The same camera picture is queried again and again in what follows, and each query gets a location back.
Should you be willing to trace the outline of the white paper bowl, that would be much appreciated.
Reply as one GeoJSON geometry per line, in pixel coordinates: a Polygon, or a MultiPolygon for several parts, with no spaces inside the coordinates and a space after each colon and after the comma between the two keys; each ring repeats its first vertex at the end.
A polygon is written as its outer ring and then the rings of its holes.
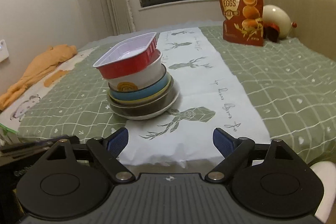
{"type": "Polygon", "coordinates": [[[150,64],[145,69],[128,76],[108,79],[109,87],[118,92],[132,92],[156,83],[164,75],[161,60],[161,51],[155,50],[150,64]]]}

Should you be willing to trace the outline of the white ceramic plate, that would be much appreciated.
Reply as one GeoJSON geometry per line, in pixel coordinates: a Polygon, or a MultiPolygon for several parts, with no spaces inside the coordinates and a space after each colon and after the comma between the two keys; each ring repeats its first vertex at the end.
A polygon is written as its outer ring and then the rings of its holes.
{"type": "Polygon", "coordinates": [[[143,121],[155,118],[168,110],[178,99],[179,91],[178,84],[171,79],[168,88],[160,96],[139,105],[122,105],[109,94],[106,97],[114,114],[130,120],[143,121]]]}

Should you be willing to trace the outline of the white deer table runner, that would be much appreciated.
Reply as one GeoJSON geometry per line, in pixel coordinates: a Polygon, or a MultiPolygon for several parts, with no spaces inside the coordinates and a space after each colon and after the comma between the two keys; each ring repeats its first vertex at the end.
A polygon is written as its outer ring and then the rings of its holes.
{"type": "Polygon", "coordinates": [[[270,135],[238,78],[198,28],[163,32],[157,46],[179,86],[162,115],[127,121],[129,143],[119,156],[133,172],[206,173],[222,161],[213,131],[269,143],[270,135]]]}

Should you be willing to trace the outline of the green checked tablecloth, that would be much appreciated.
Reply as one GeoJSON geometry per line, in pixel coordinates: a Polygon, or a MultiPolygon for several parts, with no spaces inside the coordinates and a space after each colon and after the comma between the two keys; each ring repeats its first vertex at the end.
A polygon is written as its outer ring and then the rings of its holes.
{"type": "MultiPolygon", "coordinates": [[[[284,140],[305,162],[335,161],[335,62],[298,39],[263,47],[226,42],[222,29],[198,28],[220,53],[260,115],[270,140],[284,140]]],[[[68,73],[31,110],[18,129],[27,140],[76,135],[81,141],[126,128],[114,114],[108,84],[93,63],[108,49],[100,46],[68,73]]]]}

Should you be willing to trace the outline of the orange cloth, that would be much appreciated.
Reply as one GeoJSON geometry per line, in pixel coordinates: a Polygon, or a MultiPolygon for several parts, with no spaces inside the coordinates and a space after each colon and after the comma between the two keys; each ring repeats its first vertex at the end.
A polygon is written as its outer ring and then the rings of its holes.
{"type": "Polygon", "coordinates": [[[76,54],[77,49],[75,46],[61,44],[49,47],[48,50],[37,55],[28,65],[22,77],[15,84],[11,85],[7,89],[7,92],[1,95],[1,111],[9,107],[28,88],[53,72],[61,63],[66,62],[76,54]]]}

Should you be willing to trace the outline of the dark red small object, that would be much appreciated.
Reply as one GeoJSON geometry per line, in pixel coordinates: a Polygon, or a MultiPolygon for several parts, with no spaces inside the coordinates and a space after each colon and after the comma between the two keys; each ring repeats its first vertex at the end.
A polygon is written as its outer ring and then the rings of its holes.
{"type": "Polygon", "coordinates": [[[264,23],[263,38],[273,43],[277,43],[280,36],[280,28],[275,23],[264,23]]]}

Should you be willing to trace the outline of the white round ornament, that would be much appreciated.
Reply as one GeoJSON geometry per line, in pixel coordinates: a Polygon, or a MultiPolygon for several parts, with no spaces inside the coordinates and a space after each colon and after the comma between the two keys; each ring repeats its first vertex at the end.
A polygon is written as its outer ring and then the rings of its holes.
{"type": "Polygon", "coordinates": [[[278,39],[285,39],[292,29],[297,28],[297,23],[293,22],[283,9],[275,5],[265,5],[262,18],[265,28],[264,35],[266,29],[271,28],[278,32],[278,39]]]}

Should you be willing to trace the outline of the red quail eggs bag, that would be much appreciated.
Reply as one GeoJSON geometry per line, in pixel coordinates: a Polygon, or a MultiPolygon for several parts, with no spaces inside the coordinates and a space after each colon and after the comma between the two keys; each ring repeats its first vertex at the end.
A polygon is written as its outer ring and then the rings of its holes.
{"type": "Polygon", "coordinates": [[[223,39],[236,44],[262,47],[263,0],[219,0],[223,21],[223,39]]]}

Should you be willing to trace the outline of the beige sofa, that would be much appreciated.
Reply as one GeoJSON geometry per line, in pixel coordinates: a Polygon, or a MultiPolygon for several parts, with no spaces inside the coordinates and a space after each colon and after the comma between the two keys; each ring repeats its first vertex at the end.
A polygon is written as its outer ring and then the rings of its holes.
{"type": "Polygon", "coordinates": [[[290,36],[335,60],[335,0],[264,0],[283,9],[297,23],[290,36]]]}

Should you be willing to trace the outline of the white wall switch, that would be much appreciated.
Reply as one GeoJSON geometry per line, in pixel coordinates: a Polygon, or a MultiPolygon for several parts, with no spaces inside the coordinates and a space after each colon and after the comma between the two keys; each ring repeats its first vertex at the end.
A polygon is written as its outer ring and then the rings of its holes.
{"type": "Polygon", "coordinates": [[[9,57],[9,52],[4,39],[0,40],[0,63],[9,57]]]}

